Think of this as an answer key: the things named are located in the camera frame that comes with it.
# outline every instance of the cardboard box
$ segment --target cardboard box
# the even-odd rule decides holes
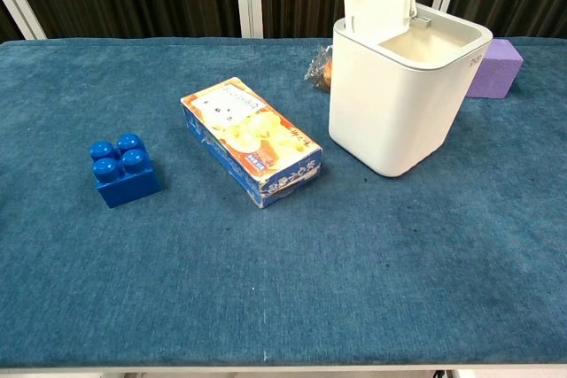
[[[187,127],[263,208],[311,181],[322,149],[238,78],[181,99]]]

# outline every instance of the purple foam block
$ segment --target purple foam block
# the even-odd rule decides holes
[[[523,62],[512,43],[493,39],[470,84],[467,97],[505,97]]]

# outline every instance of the white trash bin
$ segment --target white trash bin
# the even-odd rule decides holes
[[[415,0],[356,1],[345,0],[346,18],[334,26],[329,133],[395,177],[445,141],[492,33]],[[371,34],[380,15],[399,19]]]

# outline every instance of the blue carpet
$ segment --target blue carpet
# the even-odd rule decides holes
[[[399,179],[340,149],[303,81],[325,40],[0,46],[0,367],[567,363],[567,40],[512,39]],[[324,149],[259,210],[179,99],[240,77]],[[165,189],[109,210],[88,147],[143,137]]]

